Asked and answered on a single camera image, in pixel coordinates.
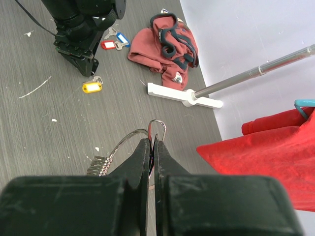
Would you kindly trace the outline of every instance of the red fabric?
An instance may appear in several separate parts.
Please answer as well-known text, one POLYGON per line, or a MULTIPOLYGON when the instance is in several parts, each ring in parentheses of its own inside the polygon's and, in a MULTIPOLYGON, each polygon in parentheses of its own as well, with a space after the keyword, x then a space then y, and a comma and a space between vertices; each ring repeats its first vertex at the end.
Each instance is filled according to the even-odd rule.
MULTIPOLYGON (((154 20, 153 29, 145 28, 142 29, 133 39, 128 59, 136 63, 146 65, 150 67, 153 72, 163 73, 162 74, 162 85, 177 90, 184 90, 188 83, 188 68, 183 70, 179 65, 174 63, 172 60, 181 57, 181 61, 184 60, 183 55, 188 53, 192 55, 189 48, 182 43, 179 43, 170 32, 166 34, 166 40, 174 44, 177 53, 170 59, 162 56, 162 45, 159 41, 158 29, 167 29, 174 26, 174 18, 172 16, 157 18, 154 20), (183 78, 181 84, 173 81, 176 78, 176 73, 179 72, 183 78)), ((196 52, 198 52, 196 42, 192 36, 192 33, 185 24, 182 22, 178 23, 178 27, 175 30, 177 34, 188 37, 191 40, 196 52)))
POLYGON ((220 174, 274 177, 296 209, 315 211, 315 112, 301 126, 283 127, 303 122, 295 110, 257 121, 254 129, 274 129, 199 146, 197 152, 220 174))
MULTIPOLYGON (((305 107, 303 110, 306 114, 311 115, 314 107, 305 107)), ((245 123, 242 125, 242 133, 243 135, 247 135, 259 131, 277 129, 287 126, 300 126, 304 122, 305 118, 299 113, 297 109, 294 109, 245 123)))

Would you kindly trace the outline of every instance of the white rack foot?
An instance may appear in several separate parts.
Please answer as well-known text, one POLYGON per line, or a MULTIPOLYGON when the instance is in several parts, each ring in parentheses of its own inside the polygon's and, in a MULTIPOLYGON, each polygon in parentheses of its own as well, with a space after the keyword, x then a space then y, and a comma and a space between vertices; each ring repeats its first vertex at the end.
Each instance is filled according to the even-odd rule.
POLYGON ((148 95, 180 101, 186 107, 199 105, 203 107, 217 109, 223 106, 223 102, 220 100, 213 100, 207 97, 195 98, 193 93, 194 90, 192 89, 179 91, 176 89, 163 87, 153 83, 148 83, 148 95))

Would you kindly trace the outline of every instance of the key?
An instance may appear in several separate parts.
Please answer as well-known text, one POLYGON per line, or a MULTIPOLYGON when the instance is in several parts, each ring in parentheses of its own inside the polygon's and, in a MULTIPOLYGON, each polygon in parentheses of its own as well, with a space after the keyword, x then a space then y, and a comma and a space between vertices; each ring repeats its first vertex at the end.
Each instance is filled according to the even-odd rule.
POLYGON ((108 39, 110 36, 116 36, 117 33, 118 32, 113 27, 110 27, 108 28, 108 34, 105 36, 105 39, 108 39))
POLYGON ((129 45, 129 43, 128 42, 127 43, 122 43, 120 41, 116 41, 115 42, 115 47, 116 47, 117 50, 123 49, 123 46, 126 46, 126 45, 129 45))

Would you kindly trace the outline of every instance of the gray floor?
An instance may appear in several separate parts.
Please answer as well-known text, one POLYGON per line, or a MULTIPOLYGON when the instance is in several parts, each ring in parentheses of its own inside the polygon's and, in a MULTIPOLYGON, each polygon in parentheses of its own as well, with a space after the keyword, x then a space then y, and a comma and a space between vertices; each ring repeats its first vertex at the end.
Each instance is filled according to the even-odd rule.
MULTIPOLYGON (((44 26, 55 30, 39 0, 21 3, 44 26)), ((179 0, 130 0, 125 17, 114 27, 132 39, 161 8, 184 18, 179 0)), ((165 143, 181 165, 191 173, 214 172, 195 152, 198 145, 221 139, 211 109, 186 108, 148 96, 141 81, 160 84, 160 74, 127 60, 127 48, 98 50, 97 75, 103 78, 103 90, 84 94, 81 86, 87 79, 58 55, 51 35, 13 0, 1 1, 0 11, 0 189, 17 176, 83 175, 94 155, 106 156, 125 134, 146 128, 155 118, 166 123, 165 143), (30 37, 24 35, 30 31, 30 37), (19 98, 50 76, 41 88, 19 98)), ((199 68, 189 76, 189 88, 205 86, 199 68)), ((113 167, 126 159, 139 139, 120 151, 113 167)), ((151 192, 148 235, 154 235, 152 196, 151 192)))

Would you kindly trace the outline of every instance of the silver metal rod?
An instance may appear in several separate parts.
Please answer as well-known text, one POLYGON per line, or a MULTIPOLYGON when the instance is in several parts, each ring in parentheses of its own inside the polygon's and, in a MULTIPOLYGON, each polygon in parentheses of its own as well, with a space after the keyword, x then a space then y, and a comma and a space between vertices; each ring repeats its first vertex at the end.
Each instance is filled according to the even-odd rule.
POLYGON ((291 53, 289 55, 286 55, 282 58, 273 60, 269 63, 255 67, 251 70, 245 71, 241 74, 230 77, 226 80, 223 80, 223 81, 218 82, 214 85, 203 88, 199 91, 196 91, 194 93, 194 96, 196 98, 206 96, 210 93, 213 93, 213 92, 219 91, 221 89, 225 89, 227 87, 239 84, 239 83, 246 81, 246 80, 249 80, 251 78, 255 78, 255 77, 264 75, 264 74, 268 73, 269 71, 278 69, 278 68, 283 67, 285 65, 289 65, 289 64, 294 63, 298 60, 302 60, 304 58, 310 57, 314 54, 315 54, 315 44, 313 44, 309 47, 303 48, 303 49, 296 51, 294 53, 291 53))

